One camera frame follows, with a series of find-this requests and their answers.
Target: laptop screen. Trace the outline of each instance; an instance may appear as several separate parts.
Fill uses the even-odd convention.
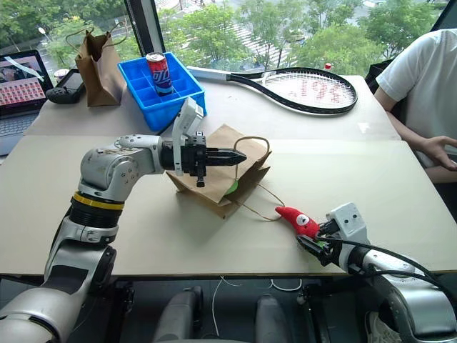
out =
[[[51,87],[48,74],[44,70],[41,59],[39,61],[37,51],[1,57],[0,110],[2,114],[41,106],[46,101],[46,90]]]

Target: table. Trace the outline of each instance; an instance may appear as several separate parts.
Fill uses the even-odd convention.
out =
[[[248,135],[268,139],[397,139],[395,129],[361,76],[346,76],[354,85],[358,101],[341,116],[311,116],[285,109],[260,93],[237,84],[201,81],[205,88],[208,116],[200,129],[206,134],[227,123]],[[124,89],[121,106],[86,106],[47,101],[26,134],[122,136],[152,134],[138,105]]]
[[[0,274],[42,274],[52,238],[79,180],[79,163],[114,136],[25,136],[0,167]],[[321,222],[353,201],[368,238],[434,271],[457,269],[457,226],[403,141],[273,140],[262,183]],[[261,189],[247,204],[273,215]],[[166,175],[139,180],[113,246],[114,275],[323,275],[290,226],[239,209],[222,220],[176,194]]]

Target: yellow ring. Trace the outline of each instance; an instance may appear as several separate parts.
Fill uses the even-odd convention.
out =
[[[78,192],[75,192],[73,195],[73,198],[77,202],[81,202],[82,204],[89,205],[92,207],[98,207],[100,209],[123,209],[124,204],[107,204],[105,202],[98,202],[96,200],[91,200],[83,197],[82,195],[78,194]]]

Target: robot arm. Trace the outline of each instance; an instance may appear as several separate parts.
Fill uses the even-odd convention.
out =
[[[388,300],[403,342],[457,342],[456,315],[446,294],[430,282],[408,276],[428,277],[407,258],[370,249],[365,222],[354,203],[332,210],[327,220],[317,236],[321,242],[297,236],[298,243],[324,266],[334,263],[349,274],[367,276],[368,283]]]
[[[173,141],[132,134],[87,152],[78,190],[54,237],[44,283],[0,310],[2,342],[68,339],[87,295],[109,282],[116,258],[109,244],[116,238],[124,202],[143,175],[178,167],[178,173],[197,177],[197,186],[203,187],[206,166],[232,166],[246,159],[233,149],[207,148],[201,132],[190,135],[202,113],[188,98],[175,120]]]

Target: blue plastic tray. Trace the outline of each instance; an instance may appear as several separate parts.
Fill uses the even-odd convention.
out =
[[[174,88],[174,92],[166,96],[157,95],[144,57],[118,64],[127,87],[152,131],[164,129],[178,114],[188,96],[203,108],[206,115],[203,88],[171,52],[166,52],[165,57]]]

